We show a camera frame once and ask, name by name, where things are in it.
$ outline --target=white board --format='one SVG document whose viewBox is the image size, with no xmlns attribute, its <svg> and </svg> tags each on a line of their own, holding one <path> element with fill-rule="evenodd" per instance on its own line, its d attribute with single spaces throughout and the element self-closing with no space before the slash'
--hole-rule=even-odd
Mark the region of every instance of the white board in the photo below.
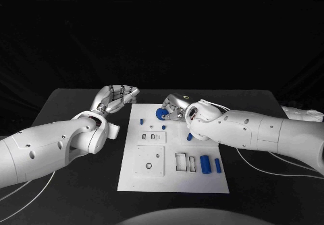
<svg viewBox="0 0 324 225">
<path fill-rule="evenodd" d="M 212 140 L 200 141 L 194 137 L 192 141 L 187 141 L 186 122 L 158 120 L 156 111 L 160 107 L 160 104 L 132 104 L 131 106 L 118 191 L 229 193 L 217 143 Z M 166 132 L 166 143 L 138 143 L 140 131 Z M 164 147 L 163 176 L 134 174 L 134 158 L 138 154 L 138 146 Z M 186 153 L 187 171 L 176 171 L 176 153 Z M 202 173 L 202 155 L 209 156 L 210 174 Z M 194 157 L 196 172 L 190 172 L 189 157 Z M 219 158 L 222 173 L 216 172 L 215 158 Z"/>
</svg>

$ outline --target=robotic hand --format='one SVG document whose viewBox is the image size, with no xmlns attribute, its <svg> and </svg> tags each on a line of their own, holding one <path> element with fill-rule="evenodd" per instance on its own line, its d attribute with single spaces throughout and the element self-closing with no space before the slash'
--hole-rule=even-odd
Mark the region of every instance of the robotic hand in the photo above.
<svg viewBox="0 0 324 225">
<path fill-rule="evenodd" d="M 96 154 L 107 138 L 115 139 L 120 126 L 107 122 L 125 103 L 137 102 L 140 90 L 125 85 L 105 86 L 89 111 L 71 120 L 27 128 L 0 141 L 0 188 L 40 178 L 72 160 Z"/>
<path fill-rule="evenodd" d="M 215 105 L 219 106 L 170 94 L 156 115 L 160 120 L 186 121 L 199 140 L 212 139 L 235 148 L 289 156 L 324 175 L 324 123 L 281 119 L 226 107 L 222 113 Z"/>
</svg>

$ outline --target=blue cylinder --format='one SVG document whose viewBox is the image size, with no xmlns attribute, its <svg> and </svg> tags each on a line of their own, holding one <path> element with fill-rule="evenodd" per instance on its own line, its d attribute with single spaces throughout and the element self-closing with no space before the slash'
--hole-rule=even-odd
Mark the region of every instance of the blue cylinder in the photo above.
<svg viewBox="0 0 324 225">
<path fill-rule="evenodd" d="M 202 172 L 203 174 L 212 173 L 210 163 L 209 163 L 209 156 L 200 156 L 200 165 L 202 165 Z"/>
<path fill-rule="evenodd" d="M 219 159 L 215 159 L 215 164 L 216 164 L 216 169 L 217 169 L 217 173 L 222 173 L 222 169 L 220 169 L 220 163 L 219 163 Z"/>
<path fill-rule="evenodd" d="M 193 138 L 193 135 L 192 135 L 192 133 L 189 133 L 189 135 L 187 135 L 187 141 L 190 141 L 192 138 Z"/>
</svg>

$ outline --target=blue object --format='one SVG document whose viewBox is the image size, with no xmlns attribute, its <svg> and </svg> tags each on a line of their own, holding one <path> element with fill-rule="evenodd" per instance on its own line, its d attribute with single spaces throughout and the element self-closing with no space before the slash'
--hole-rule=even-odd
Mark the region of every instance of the blue object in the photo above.
<svg viewBox="0 0 324 225">
<path fill-rule="evenodd" d="M 200 165 L 203 174 L 212 173 L 210 163 L 209 163 L 209 156 L 200 156 Z"/>
<path fill-rule="evenodd" d="M 187 141 L 190 141 L 192 138 L 193 138 L 193 135 L 192 135 L 192 133 L 189 133 L 189 135 L 187 135 Z"/>
<path fill-rule="evenodd" d="M 217 173 L 222 173 L 222 169 L 220 169 L 220 163 L 219 163 L 219 159 L 215 159 L 215 164 L 216 164 L 216 169 L 217 169 Z"/>
<path fill-rule="evenodd" d="M 167 115 L 167 114 L 168 114 L 168 112 L 166 109 L 161 109 L 161 108 L 157 109 L 157 113 L 156 113 L 157 119 L 166 120 L 166 119 L 163 119 L 163 115 Z"/>
</svg>

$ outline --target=table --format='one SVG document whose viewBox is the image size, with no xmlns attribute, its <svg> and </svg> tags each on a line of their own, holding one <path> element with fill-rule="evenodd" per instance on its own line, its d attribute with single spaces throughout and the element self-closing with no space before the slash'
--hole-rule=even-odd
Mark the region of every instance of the table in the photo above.
<svg viewBox="0 0 324 225">
<path fill-rule="evenodd" d="M 71 120 L 88 110 L 99 90 L 56 89 L 33 126 Z M 230 109 L 287 118 L 272 93 L 266 90 L 141 90 L 138 103 L 163 103 L 167 95 L 183 92 Z M 108 117 L 121 126 L 118 138 L 108 139 L 98 154 L 79 157 L 56 171 L 52 182 L 35 202 L 3 224 L 115 224 L 153 211 L 171 208 L 213 208 L 253 216 L 274 224 L 323 224 L 324 180 L 279 177 L 256 171 L 243 162 L 236 149 L 220 145 L 230 194 L 118 192 L 120 168 L 131 105 Z M 246 160 L 274 173 L 315 174 L 279 161 L 269 153 L 240 150 Z M 50 175 L 0 202 L 0 219 L 33 199 Z M 0 189 L 0 196 L 20 184 Z"/>
</svg>

